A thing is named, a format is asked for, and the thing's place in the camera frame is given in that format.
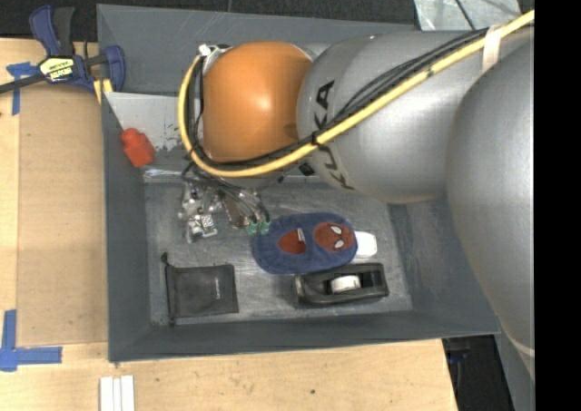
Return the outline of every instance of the blue tape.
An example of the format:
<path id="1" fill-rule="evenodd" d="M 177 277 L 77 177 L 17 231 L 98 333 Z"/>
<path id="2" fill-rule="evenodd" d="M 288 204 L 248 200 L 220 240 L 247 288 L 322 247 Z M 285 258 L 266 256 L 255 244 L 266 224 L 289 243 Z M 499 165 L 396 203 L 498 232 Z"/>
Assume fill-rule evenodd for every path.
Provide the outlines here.
<path id="1" fill-rule="evenodd" d="M 4 313 L 0 371 L 14 372 L 28 364 L 62 363 L 63 347 L 16 348 L 16 310 Z"/>
<path id="2" fill-rule="evenodd" d="M 38 68 L 34 64 L 19 63 L 19 64 L 9 64 L 6 70 L 12 75 L 17 81 L 23 76 L 30 76 L 38 74 Z M 16 116 L 20 112 L 20 89 L 17 88 L 14 91 L 12 97 L 12 115 Z"/>

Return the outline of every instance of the orange object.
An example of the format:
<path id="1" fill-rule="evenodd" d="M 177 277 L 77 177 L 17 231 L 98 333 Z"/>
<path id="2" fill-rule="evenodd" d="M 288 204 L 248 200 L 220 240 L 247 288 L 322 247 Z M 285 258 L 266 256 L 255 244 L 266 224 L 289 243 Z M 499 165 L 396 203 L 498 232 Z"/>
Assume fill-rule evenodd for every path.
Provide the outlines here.
<path id="1" fill-rule="evenodd" d="M 311 66 L 297 46 L 233 47 L 203 79 L 203 149 L 216 162 L 242 161 L 295 143 L 300 85 Z"/>
<path id="2" fill-rule="evenodd" d="M 121 134 L 124 143 L 123 151 L 136 168 L 144 166 L 153 161 L 155 149 L 144 133 L 139 133 L 137 129 L 125 129 Z"/>

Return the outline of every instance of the yellow cable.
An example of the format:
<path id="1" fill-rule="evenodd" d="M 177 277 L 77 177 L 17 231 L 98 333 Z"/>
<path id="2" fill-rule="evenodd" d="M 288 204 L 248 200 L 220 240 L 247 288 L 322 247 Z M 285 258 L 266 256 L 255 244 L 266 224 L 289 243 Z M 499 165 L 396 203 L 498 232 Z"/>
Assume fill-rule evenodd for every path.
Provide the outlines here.
<path id="1" fill-rule="evenodd" d="M 535 20 L 535 10 L 529 11 L 525 15 L 521 15 L 514 21 L 504 25 L 501 30 L 501 38 L 504 38 L 508 34 L 512 34 L 516 30 L 524 27 L 525 25 L 529 24 L 530 22 Z M 443 57 L 442 59 L 433 63 L 430 67 L 426 68 L 425 70 L 415 74 L 414 76 L 410 77 L 408 80 L 400 83 L 389 92 L 385 93 L 384 95 L 380 96 L 377 100 L 373 103 L 370 103 L 365 108 L 362 108 L 360 111 L 354 113 L 344 121 L 340 122 L 339 124 L 333 126 L 332 128 L 328 129 L 326 132 L 323 132 L 316 138 L 318 144 L 328 143 L 332 141 L 338 135 L 341 135 L 351 127 L 354 127 L 358 123 L 366 120 L 372 114 L 379 111 L 381 108 L 386 106 L 387 104 L 394 101 L 396 98 L 408 92 L 415 86 L 419 85 L 420 83 L 424 82 L 428 79 L 431 75 L 436 73 L 442 72 L 444 69 L 450 67 L 452 64 L 457 63 L 458 61 L 470 56 L 471 54 L 481 50 L 484 47 L 485 38 L 481 38 L 476 40 L 476 42 L 472 44 L 468 44 L 453 54 L 449 54 L 448 56 Z M 192 160 L 198 165 L 202 170 L 223 178 L 240 178 L 240 177 L 254 177 L 259 175 L 264 175 L 269 172 L 273 171 L 281 171 L 283 168 L 296 163 L 301 158 L 304 158 L 308 154 L 317 150 L 318 146 L 312 143 L 308 143 L 306 145 L 302 145 L 300 148 L 291 152 L 278 160 L 270 161 L 265 164 L 261 164 L 260 166 L 253 166 L 249 167 L 244 170 L 238 171 L 229 171 L 217 167 L 213 167 L 209 164 L 206 164 L 202 158 L 200 158 L 192 148 L 192 143 L 190 142 L 190 138 L 188 136 L 186 125 L 188 121 L 185 119 L 185 104 L 186 98 L 188 93 L 188 85 L 190 84 L 190 80 L 192 79 L 193 69 L 196 64 L 200 61 L 200 56 L 196 56 L 193 60 L 192 65 L 188 69 L 185 77 L 182 81 L 182 86 L 180 87 L 180 94 L 178 97 L 178 123 L 180 124 L 180 135 L 182 136 L 182 141 L 185 149 L 190 152 Z"/>

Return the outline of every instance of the spider-man slipper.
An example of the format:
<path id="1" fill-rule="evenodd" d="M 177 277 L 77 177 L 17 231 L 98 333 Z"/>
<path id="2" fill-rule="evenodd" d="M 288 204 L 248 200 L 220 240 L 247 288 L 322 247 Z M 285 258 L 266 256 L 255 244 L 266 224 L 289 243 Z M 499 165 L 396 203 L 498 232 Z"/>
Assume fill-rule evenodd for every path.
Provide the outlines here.
<path id="1" fill-rule="evenodd" d="M 273 220 L 253 244 L 254 258 L 271 274 L 306 274 L 349 264 L 357 252 L 349 222 L 330 212 L 292 214 Z"/>

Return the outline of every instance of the red object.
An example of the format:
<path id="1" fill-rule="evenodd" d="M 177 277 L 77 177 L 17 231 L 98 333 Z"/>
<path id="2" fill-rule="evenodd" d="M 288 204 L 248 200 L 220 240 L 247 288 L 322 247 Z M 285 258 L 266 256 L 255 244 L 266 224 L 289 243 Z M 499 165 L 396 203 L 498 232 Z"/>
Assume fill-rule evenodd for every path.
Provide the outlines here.
<path id="1" fill-rule="evenodd" d="M 125 129 L 121 134 L 121 140 L 125 144 L 123 151 L 136 168 L 153 161 L 155 149 L 144 133 L 137 129 Z"/>

